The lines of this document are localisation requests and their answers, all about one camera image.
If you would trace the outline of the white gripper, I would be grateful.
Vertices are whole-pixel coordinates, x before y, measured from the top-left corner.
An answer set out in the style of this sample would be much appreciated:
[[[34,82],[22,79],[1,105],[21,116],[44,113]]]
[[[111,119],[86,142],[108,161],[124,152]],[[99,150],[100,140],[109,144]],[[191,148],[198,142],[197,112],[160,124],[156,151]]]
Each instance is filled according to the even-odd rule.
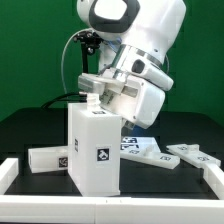
[[[78,87],[99,95],[100,106],[122,117],[122,132],[129,133],[137,125],[147,129],[157,118],[165,100],[165,92],[173,80],[152,62],[126,62],[120,68],[111,66],[102,74],[82,73]]]

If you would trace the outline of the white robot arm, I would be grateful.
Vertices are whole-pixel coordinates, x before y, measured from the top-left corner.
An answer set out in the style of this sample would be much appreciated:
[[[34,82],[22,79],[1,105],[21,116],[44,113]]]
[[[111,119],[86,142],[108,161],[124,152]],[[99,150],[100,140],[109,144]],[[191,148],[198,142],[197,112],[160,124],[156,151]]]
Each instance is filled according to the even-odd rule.
[[[77,0],[77,12],[102,39],[101,73],[82,73],[79,88],[99,94],[124,126],[150,127],[173,85],[161,66],[182,25],[183,0]]]

